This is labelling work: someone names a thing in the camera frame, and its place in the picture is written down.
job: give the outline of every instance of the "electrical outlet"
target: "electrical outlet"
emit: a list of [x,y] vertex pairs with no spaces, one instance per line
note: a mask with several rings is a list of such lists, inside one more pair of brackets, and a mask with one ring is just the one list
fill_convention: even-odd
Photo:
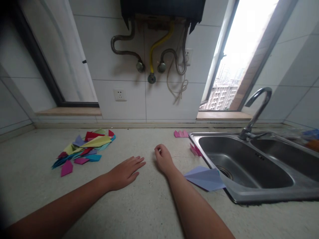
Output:
[[113,89],[115,101],[127,101],[126,92],[124,89]]
[[186,55],[186,61],[187,61],[187,66],[190,66],[192,63],[192,58],[193,58],[193,49],[185,49],[185,55]]

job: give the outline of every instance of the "window sill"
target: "window sill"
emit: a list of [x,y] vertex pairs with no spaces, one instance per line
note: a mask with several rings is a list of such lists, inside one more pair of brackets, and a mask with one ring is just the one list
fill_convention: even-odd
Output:
[[200,111],[197,114],[197,120],[251,120],[252,116],[243,112],[227,111]]
[[102,116],[100,108],[96,107],[57,107],[37,112],[38,116]]

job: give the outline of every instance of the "white countertop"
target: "white countertop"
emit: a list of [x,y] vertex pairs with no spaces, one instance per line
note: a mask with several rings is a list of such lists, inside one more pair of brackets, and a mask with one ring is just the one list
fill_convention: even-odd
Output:
[[[47,203],[111,170],[131,156],[147,162],[136,181],[110,192],[88,210],[65,238],[183,238],[174,201],[165,177],[154,163],[154,148],[163,143],[184,174],[198,165],[188,138],[175,138],[175,129],[113,129],[116,139],[99,152],[99,162],[73,165],[73,173],[60,177],[51,170],[55,158],[86,129],[36,129],[0,144],[0,183],[6,226]],[[235,129],[187,129],[191,131],[240,131]],[[273,129],[281,133],[282,128]],[[283,202],[242,207],[233,204],[223,190],[207,193],[194,186],[239,238],[318,238],[319,202]]]

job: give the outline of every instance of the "double sink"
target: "double sink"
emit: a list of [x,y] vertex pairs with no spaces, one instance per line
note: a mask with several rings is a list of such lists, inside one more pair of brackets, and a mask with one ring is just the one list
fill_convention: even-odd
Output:
[[217,167],[234,203],[319,199],[319,153],[276,134],[241,140],[236,133],[193,132],[190,139]]

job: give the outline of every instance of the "human hand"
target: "human hand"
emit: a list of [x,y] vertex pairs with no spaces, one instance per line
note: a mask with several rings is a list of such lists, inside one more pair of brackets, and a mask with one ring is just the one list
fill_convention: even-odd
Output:
[[108,190],[119,190],[131,184],[140,174],[135,171],[146,164],[146,162],[142,162],[143,160],[144,158],[141,158],[140,156],[132,156],[106,173],[105,177],[109,186]]
[[159,144],[155,147],[155,156],[157,165],[166,176],[173,174],[177,170],[165,145]]

